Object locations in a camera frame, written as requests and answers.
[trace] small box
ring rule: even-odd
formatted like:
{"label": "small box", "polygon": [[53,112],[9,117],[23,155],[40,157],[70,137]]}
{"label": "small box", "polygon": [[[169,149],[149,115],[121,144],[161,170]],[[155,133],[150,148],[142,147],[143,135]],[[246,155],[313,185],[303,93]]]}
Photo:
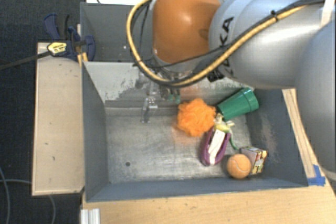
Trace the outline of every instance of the small box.
{"label": "small box", "polygon": [[268,155],[267,150],[246,146],[240,149],[240,153],[246,155],[251,161],[251,174],[259,174],[263,171],[265,160]]}

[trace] wooden board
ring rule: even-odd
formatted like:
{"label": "wooden board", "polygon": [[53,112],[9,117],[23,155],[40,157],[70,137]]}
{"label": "wooden board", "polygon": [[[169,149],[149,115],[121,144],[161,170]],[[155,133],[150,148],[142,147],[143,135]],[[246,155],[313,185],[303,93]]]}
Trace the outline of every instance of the wooden board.
{"label": "wooden board", "polygon": [[[38,53],[46,46],[38,44]],[[37,61],[32,195],[78,193],[84,186],[80,84],[78,63]]]}

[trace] orange pom pom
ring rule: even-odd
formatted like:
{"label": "orange pom pom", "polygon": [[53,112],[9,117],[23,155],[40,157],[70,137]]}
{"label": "orange pom pom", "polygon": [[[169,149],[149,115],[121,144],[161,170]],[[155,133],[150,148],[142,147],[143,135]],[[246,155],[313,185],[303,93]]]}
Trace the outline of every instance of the orange pom pom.
{"label": "orange pom pom", "polygon": [[177,127],[190,136],[201,136],[214,125],[216,108],[207,105],[201,98],[179,106]]}

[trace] yellow cable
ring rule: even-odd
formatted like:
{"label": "yellow cable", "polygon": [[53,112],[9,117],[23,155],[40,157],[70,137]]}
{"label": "yellow cable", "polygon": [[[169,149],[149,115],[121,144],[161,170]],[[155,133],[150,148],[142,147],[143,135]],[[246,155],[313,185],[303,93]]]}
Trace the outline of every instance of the yellow cable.
{"label": "yellow cable", "polygon": [[257,27],[253,28],[251,31],[249,31],[248,33],[246,33],[245,35],[243,35],[239,40],[237,40],[232,46],[230,46],[220,57],[218,57],[211,65],[209,65],[207,68],[203,69],[201,72],[199,72],[198,74],[194,75],[193,77],[182,81],[182,82],[177,82],[177,83],[173,83],[171,80],[169,79],[164,79],[160,76],[158,76],[157,74],[155,74],[154,72],[152,72],[146,65],[145,63],[142,61],[141,57],[138,54],[138,51],[136,50],[135,44],[133,42],[133,38],[132,38],[132,34],[131,34],[131,23],[132,23],[132,19],[134,18],[134,14],[135,12],[138,10],[138,8],[143,5],[144,3],[146,3],[147,1],[150,0],[143,0],[140,3],[136,4],[130,14],[128,15],[127,18],[127,22],[126,22],[126,32],[127,32],[127,38],[132,50],[132,53],[134,55],[135,60],[138,62],[138,64],[142,67],[142,69],[152,78],[162,81],[162,82],[171,82],[171,86],[173,87],[182,87],[182,86],[186,86],[189,83],[195,82],[199,79],[201,79],[202,77],[206,76],[207,74],[209,74],[210,72],[212,72],[213,70],[215,70],[223,61],[225,61],[228,57],[231,56],[231,54],[233,54],[242,44],[244,44],[246,41],[248,41],[250,38],[252,38],[253,36],[255,36],[257,33],[259,33],[260,31],[264,30],[265,28],[271,26],[272,24],[276,23],[278,20],[280,19],[284,19],[286,17],[288,17],[289,15],[299,11],[300,9],[304,8],[305,5],[303,6],[299,6],[299,7],[295,7],[292,8],[290,10],[287,10],[279,15],[277,15],[276,17],[272,17],[269,20],[263,22],[262,24],[258,25]]}

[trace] wooden table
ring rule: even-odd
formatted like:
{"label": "wooden table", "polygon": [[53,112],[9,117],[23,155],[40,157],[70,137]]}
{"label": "wooden table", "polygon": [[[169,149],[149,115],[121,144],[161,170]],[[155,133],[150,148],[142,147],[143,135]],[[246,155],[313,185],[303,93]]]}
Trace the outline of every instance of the wooden table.
{"label": "wooden table", "polygon": [[[39,48],[39,52],[43,52],[45,44]],[[38,61],[33,195],[79,193],[83,188],[81,95],[77,77],[80,77],[80,69],[73,61],[51,57]],[[307,177],[315,177],[313,164],[318,162],[301,123],[296,92],[284,90],[283,94]],[[56,97],[62,99],[62,105]],[[68,115],[66,122],[57,118],[58,113]],[[71,133],[64,129],[66,125],[71,126]],[[57,135],[50,133],[56,130]],[[102,224],[336,223],[336,197],[328,181],[323,187],[89,204],[83,196],[82,208],[99,208]]]}

